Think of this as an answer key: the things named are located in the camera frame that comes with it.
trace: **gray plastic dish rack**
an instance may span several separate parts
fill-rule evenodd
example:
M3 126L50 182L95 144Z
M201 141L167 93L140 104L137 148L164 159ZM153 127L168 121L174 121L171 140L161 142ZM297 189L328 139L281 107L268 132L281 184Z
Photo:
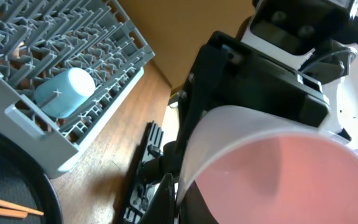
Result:
M116 0L0 0L0 133L49 177L68 172L153 56ZM59 94L35 103L34 90L71 67L96 91L70 117L49 117L41 108Z

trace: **light blue cup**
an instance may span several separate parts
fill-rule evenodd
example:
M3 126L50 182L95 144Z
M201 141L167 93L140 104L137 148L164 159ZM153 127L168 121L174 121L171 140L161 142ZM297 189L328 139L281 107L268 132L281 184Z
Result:
M40 109L55 118L66 118L95 91L91 75L81 68L70 68L35 90L34 98Z

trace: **brown wall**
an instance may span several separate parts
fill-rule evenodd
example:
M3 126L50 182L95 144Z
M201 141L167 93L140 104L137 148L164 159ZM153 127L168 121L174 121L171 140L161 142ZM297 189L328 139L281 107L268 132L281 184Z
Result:
M172 88L183 84L198 49L220 30L235 36L254 13L251 0L119 0L154 50Z

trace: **chopstick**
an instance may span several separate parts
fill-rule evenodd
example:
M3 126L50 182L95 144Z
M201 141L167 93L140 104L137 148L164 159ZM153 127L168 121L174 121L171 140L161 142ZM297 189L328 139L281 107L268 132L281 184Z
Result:
M14 218L25 218L27 217L27 212L0 208L0 215Z
M23 212L28 212L34 215L44 215L43 212L32 209L32 208L27 208L25 206L21 206L21 205L17 205L11 202L7 202L4 200L0 199L0 207L4 207L4 208L10 208L10 209L14 209L14 210L19 210L19 211L23 211Z

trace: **table surface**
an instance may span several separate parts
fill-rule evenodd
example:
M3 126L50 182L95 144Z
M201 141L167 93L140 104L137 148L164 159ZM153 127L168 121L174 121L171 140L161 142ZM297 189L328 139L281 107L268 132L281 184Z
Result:
M65 224L115 223L123 196L125 174L146 124L159 125L170 87L152 63L92 145L69 173L53 179Z

